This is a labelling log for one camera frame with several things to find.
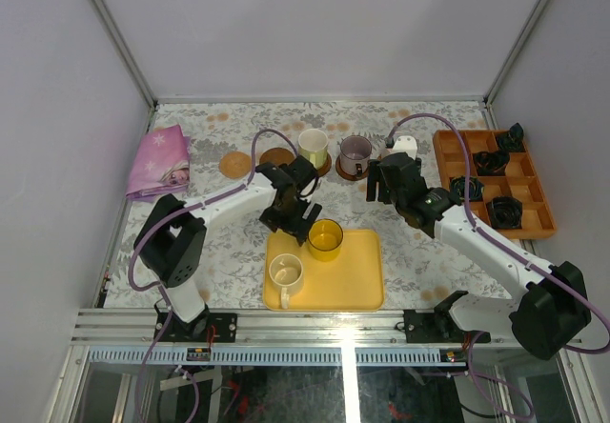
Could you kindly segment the purple mug black handle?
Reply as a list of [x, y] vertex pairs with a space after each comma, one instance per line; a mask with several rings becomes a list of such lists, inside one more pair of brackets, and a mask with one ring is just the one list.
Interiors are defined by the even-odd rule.
[[366, 137], [351, 135], [344, 138], [339, 146], [342, 169], [349, 174], [364, 172], [368, 169], [372, 150], [372, 144]]

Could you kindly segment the woven rattan coaster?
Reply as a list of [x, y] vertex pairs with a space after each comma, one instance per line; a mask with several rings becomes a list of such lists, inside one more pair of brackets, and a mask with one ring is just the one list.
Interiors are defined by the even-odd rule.
[[225, 154], [219, 162], [220, 172], [227, 178], [238, 179], [250, 173], [252, 158], [242, 151], [231, 151]]

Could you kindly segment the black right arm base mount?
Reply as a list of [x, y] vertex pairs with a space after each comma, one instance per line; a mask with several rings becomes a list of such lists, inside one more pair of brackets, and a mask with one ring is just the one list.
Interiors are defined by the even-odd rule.
[[403, 323], [408, 343], [461, 344], [467, 338], [473, 339], [476, 334], [476, 331], [467, 332], [459, 328], [447, 310], [404, 310]]

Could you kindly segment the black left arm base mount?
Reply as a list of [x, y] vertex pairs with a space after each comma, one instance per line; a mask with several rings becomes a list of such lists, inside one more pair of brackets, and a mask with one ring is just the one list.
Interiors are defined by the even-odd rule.
[[160, 336], [161, 342], [194, 342], [204, 344], [234, 343], [237, 332], [238, 315], [234, 312], [210, 312], [205, 307], [193, 321], [183, 321], [177, 314], [156, 309], [153, 337]]

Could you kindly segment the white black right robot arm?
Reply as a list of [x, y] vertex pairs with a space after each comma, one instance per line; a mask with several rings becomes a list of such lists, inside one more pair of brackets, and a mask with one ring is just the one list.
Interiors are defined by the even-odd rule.
[[590, 323], [578, 267], [554, 265], [518, 247], [475, 217], [458, 195], [428, 187], [419, 161], [407, 153], [370, 161], [367, 199], [393, 205], [410, 227], [453, 247], [509, 292], [508, 298], [451, 298], [434, 320], [441, 339], [456, 341], [471, 331], [511, 335], [534, 357], [548, 360]]

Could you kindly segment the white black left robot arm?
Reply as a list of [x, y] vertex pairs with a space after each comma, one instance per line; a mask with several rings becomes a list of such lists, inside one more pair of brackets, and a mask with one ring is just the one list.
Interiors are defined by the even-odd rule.
[[209, 329], [207, 306], [193, 280], [206, 236], [259, 212], [270, 231], [282, 231], [303, 245], [321, 212], [311, 201], [318, 181], [313, 164], [298, 156], [290, 164], [260, 164], [246, 181], [190, 206], [171, 194], [156, 202], [135, 239], [134, 254], [156, 274], [179, 334], [194, 342]]

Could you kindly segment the white mug green handle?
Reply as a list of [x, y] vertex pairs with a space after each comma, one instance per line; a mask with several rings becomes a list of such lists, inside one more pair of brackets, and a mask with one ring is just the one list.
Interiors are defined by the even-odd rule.
[[306, 158], [317, 170], [321, 169], [328, 157], [329, 139], [324, 131], [308, 129], [297, 138], [298, 153]]

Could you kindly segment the yellow glass mug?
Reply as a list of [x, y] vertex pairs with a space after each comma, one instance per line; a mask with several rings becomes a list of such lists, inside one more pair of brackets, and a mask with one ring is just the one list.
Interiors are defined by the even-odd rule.
[[344, 231], [335, 220], [320, 219], [312, 225], [307, 245], [314, 259], [330, 262], [338, 257], [343, 239]]

